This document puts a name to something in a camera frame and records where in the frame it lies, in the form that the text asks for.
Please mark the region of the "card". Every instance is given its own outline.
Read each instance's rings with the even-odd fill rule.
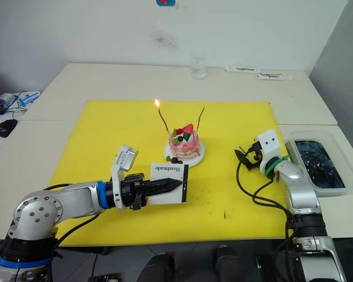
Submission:
[[[187,200],[187,180],[188,165],[173,163],[152,163],[151,181],[172,178],[180,180],[183,184],[179,185],[173,191],[148,197],[148,204],[181,204]]]

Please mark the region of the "blue ring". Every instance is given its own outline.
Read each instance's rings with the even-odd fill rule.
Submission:
[[[108,209],[108,203],[106,200],[106,182],[103,181],[97,181],[98,185],[97,185],[97,191],[98,191],[98,195],[99,195],[99,201],[101,202],[101,207],[104,209]]]
[[[38,266],[44,266],[46,264],[50,264],[52,262],[52,259],[53,258],[50,257],[45,260],[30,261],[28,263],[15,263],[13,261],[4,260],[0,256],[0,265],[7,268],[31,268],[31,267],[38,267]]]

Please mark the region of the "yellow mat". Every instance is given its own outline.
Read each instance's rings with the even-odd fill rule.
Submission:
[[[270,103],[161,102],[169,126],[197,125],[205,144],[205,157],[190,168],[187,202],[146,206],[139,211],[107,210],[98,219],[70,235],[63,246],[107,246],[183,241],[257,239],[282,237],[283,212],[253,204],[235,180],[238,159],[234,149],[249,148],[253,138],[268,130],[279,133]],[[139,150],[129,173],[143,172],[149,179],[150,164],[164,162],[163,148],[168,138],[153,101],[88,101],[82,112],[51,184],[90,180],[107,181],[120,145]],[[287,153],[281,144],[282,154]],[[241,169],[241,182],[254,192],[267,178],[258,169]],[[284,187],[272,184],[261,196],[282,204]],[[86,220],[69,219],[59,224],[57,237]]]

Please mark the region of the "robotic arm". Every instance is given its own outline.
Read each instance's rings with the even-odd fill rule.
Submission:
[[[124,177],[136,156],[136,150],[123,145],[112,165],[110,181],[78,183],[24,197],[0,249],[0,281],[48,281],[48,265],[58,245],[58,223],[112,207],[139,210],[146,205],[147,196],[170,192],[182,184],[174,179],[143,180],[142,173]]]
[[[281,157],[280,145],[276,132],[269,130],[260,134],[252,145],[257,162],[248,159],[244,164],[248,169],[259,166],[269,179],[284,181],[287,184],[286,200],[288,210],[295,221],[290,229],[297,229],[293,244],[299,255],[294,258],[296,282],[337,281],[346,282],[334,242],[327,235],[318,197],[309,182],[305,169]],[[244,155],[236,151],[240,158]]]

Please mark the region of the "birthday cake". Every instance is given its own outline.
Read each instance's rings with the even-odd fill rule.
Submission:
[[[200,156],[199,135],[194,131],[192,123],[174,129],[169,136],[169,147],[172,156],[167,156],[166,160],[171,163],[183,163]]]

